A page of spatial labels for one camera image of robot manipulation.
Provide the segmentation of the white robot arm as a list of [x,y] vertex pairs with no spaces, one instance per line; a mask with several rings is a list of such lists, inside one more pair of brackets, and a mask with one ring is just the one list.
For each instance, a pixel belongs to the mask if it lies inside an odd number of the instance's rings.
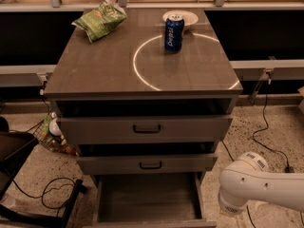
[[304,212],[304,174],[271,173],[263,157],[243,153],[220,172],[218,203],[223,211],[238,215],[249,200]]

